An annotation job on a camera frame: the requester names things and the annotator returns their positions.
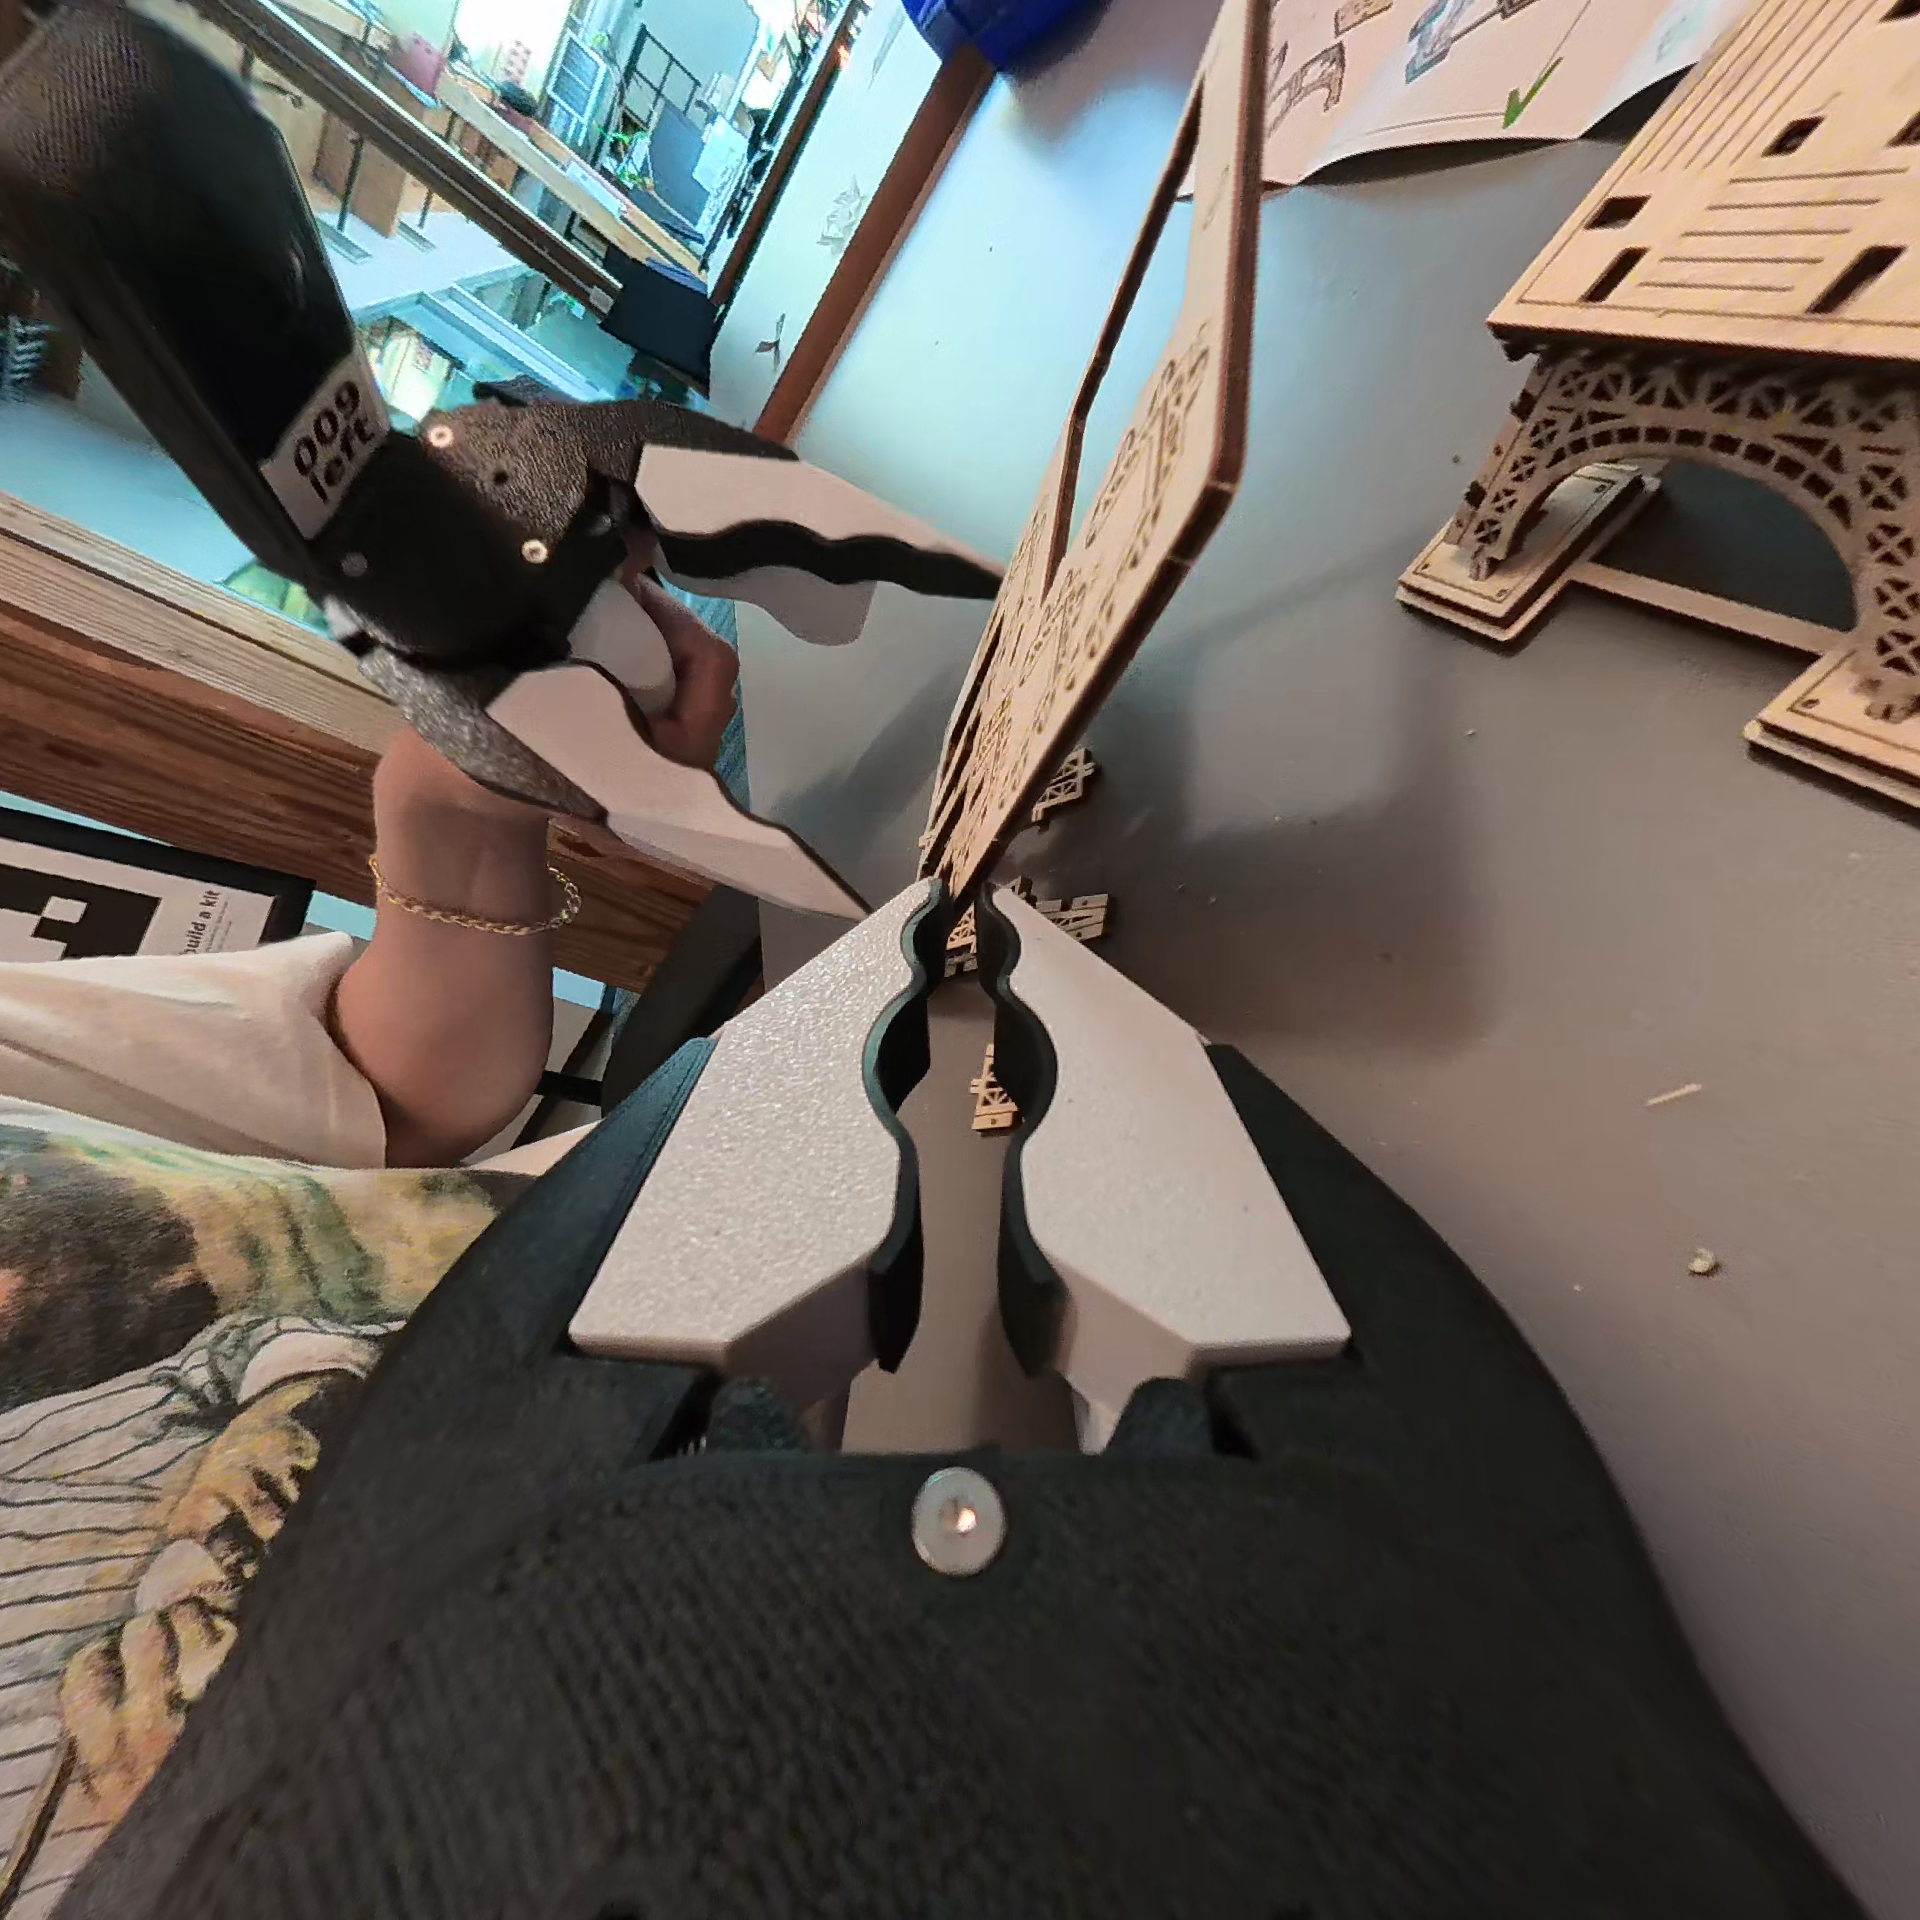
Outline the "person's printed shirt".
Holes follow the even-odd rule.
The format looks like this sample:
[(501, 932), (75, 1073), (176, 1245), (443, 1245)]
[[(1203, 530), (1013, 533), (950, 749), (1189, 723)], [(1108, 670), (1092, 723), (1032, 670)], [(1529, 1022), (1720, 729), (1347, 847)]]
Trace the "person's printed shirt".
[(393, 1330), (578, 1145), (393, 1165), (332, 1045), (351, 964), (351, 932), (8, 964), (8, 1916), (55, 1916), (241, 1643)]

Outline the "paper instruction sheet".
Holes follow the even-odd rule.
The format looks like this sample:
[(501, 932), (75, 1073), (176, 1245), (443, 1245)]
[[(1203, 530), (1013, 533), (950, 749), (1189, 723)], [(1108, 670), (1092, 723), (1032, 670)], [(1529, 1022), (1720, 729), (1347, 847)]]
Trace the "paper instruction sheet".
[(1590, 141), (1736, 14), (1744, 0), (1278, 0), (1263, 184), (1416, 146)]

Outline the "grey desk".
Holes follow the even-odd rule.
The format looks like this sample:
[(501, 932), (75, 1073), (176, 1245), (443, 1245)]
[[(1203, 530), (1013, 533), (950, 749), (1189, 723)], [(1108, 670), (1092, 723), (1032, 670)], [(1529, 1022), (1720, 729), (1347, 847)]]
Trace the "grey desk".
[[(808, 466), (1013, 553), (1213, 25), (1103, 6), (990, 88)], [(1599, 169), (1431, 152), (1263, 205), (1248, 488), (1092, 723), (1092, 799), (1013, 868), (1117, 891), (1103, 958), (1500, 1286), (1736, 1738), (1864, 1906), (1911, 1916), (1911, 808), (1744, 753), (1792, 678), (1763, 643), (1569, 597), (1483, 649), (1392, 601), (1514, 400), (1483, 308)], [(808, 649), (738, 617), (752, 806), (859, 900), (916, 879), (979, 621), (886, 597)], [(925, 1320), (850, 1441), (1073, 1441), (990, 1313), (985, 989), (940, 988), (925, 1039)]]

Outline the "person's left forearm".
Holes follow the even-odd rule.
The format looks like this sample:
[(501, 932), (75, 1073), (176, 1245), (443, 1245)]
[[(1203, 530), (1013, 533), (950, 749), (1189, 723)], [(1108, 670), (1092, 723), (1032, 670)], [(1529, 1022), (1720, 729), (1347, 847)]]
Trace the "person's left forearm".
[(332, 988), (332, 1045), (374, 1094), (393, 1165), (456, 1165), (530, 1107), (561, 1031), (554, 945), (564, 919), (485, 930), (374, 882), (374, 930)]

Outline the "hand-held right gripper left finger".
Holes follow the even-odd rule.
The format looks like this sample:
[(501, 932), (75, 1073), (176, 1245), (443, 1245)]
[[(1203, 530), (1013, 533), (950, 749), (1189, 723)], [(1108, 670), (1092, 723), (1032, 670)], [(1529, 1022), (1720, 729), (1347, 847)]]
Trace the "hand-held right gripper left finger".
[(731, 1012), (614, 1227), (569, 1346), (759, 1374), (831, 1409), (921, 1330), (921, 1153), (950, 882), (921, 879)]

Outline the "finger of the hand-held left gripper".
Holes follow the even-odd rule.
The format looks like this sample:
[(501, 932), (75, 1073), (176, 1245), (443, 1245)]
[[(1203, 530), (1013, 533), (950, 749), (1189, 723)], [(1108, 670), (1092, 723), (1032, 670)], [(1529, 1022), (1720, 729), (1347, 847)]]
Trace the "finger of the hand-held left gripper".
[(805, 643), (854, 643), (879, 586), (1000, 597), (990, 557), (800, 457), (614, 440), (595, 491), (649, 520), (672, 586), (752, 601)]
[(659, 753), (649, 719), (664, 719), (672, 685), (664, 627), (626, 577), (599, 577), (569, 621), (569, 649), (515, 675), (485, 719), (587, 792), (626, 847), (788, 910), (859, 919), (859, 891), (788, 828), (747, 808), (716, 768)]

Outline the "blue container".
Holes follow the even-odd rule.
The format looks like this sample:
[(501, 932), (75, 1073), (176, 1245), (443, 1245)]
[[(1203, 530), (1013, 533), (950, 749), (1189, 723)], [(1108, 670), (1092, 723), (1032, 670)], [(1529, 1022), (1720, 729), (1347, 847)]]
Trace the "blue container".
[(985, 56), (990, 69), (1046, 53), (1055, 27), (1092, 25), (1103, 0), (903, 0), (903, 25), (925, 34), (937, 56)]

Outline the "wooden tower base model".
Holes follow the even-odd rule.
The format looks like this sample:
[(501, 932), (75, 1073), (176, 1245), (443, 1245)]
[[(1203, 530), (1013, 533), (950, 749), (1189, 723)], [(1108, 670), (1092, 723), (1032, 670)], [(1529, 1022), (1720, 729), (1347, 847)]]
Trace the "wooden tower base model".
[[(1911, 806), (1920, 14), (1744, 6), (1483, 323), (1529, 378), (1396, 601), (1514, 643), (1565, 586), (1605, 586), (1795, 643), (1814, 670), (1744, 749)], [(1831, 545), (1856, 621), (1825, 637), (1599, 562), (1680, 466), (1792, 499)]]

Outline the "person's left hand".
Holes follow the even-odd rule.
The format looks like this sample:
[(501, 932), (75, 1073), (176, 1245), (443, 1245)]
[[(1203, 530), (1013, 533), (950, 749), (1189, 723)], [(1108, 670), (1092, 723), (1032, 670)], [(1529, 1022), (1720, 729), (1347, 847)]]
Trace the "person's left hand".
[[(630, 605), (659, 627), (672, 698), (646, 719), (649, 753), (716, 768), (738, 711), (738, 649), (685, 617), (646, 562), (626, 562)], [(452, 768), (421, 729), (374, 761), (374, 882), (485, 930), (554, 930), (564, 891), (554, 879), (545, 808), (494, 799)]]

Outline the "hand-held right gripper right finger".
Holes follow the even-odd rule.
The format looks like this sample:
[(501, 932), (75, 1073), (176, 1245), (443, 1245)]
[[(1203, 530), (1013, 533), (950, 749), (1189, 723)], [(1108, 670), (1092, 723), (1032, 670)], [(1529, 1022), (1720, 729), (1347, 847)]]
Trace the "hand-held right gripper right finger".
[(979, 900), (1000, 1165), (1000, 1324), (1066, 1374), (1079, 1451), (1134, 1387), (1347, 1353), (1317, 1275), (1213, 1045), (1013, 891)]

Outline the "black white marker sign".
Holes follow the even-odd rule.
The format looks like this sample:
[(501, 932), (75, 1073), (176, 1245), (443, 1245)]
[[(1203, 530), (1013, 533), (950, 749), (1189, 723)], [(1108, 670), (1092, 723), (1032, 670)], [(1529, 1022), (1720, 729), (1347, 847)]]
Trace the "black white marker sign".
[(0, 808), (0, 958), (223, 958), (307, 932), (312, 882), (112, 828)]

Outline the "wooden puzzle sheet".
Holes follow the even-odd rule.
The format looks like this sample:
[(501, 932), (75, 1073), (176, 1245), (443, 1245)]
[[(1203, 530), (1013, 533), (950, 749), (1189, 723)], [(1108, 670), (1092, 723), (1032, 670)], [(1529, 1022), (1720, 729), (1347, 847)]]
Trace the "wooden puzzle sheet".
[[(1046, 491), (940, 729), (921, 879), (937, 879), (950, 905), (969, 905), (990, 882), (1046, 785), (1088, 741), (1117, 675), (1134, 656), (1240, 491), (1252, 407), (1263, 124), (1269, 6), (1226, 0)], [(1125, 351), (1125, 322), (1183, 193), (1183, 308), (1079, 512), (1073, 499), (1092, 391)]]

